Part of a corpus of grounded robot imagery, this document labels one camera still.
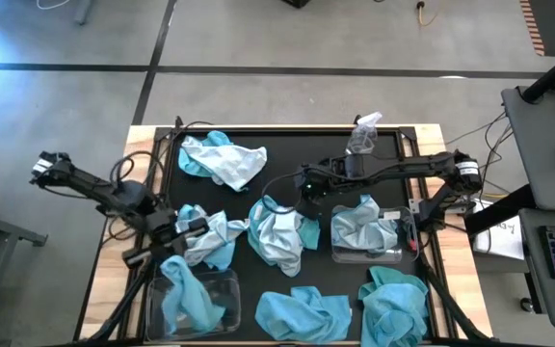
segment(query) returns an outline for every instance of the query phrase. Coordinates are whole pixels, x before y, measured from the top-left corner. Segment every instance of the clear plastic container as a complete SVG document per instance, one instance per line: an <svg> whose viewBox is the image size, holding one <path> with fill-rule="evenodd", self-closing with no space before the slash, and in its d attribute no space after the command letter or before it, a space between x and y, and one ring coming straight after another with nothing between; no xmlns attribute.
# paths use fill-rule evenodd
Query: clear plastic container
<svg viewBox="0 0 555 347"><path fill-rule="evenodd" d="M164 319L162 302L173 284L166 278L158 278L149 284L145 310L146 340L150 342L171 342L189 338L214 334L231 333L239 328L241 323L241 298L237 274L228 269L224 271L195 274L204 285L211 301L221 307L226 307L222 321L210 333L199 333L192 329L192 321L187 314L179 312L177 316L177 331L169 334L169 326Z"/></svg>
<svg viewBox="0 0 555 347"><path fill-rule="evenodd" d="M393 248L384 253L370 253L366 250L352 250L344 247L331 245L333 250L333 260L339 263L379 263L397 264L402 261L403 249L408 245L409 240L416 241L416 225L412 212L405 207L381 208L381 219L395 220L397 222L398 242Z"/></svg>

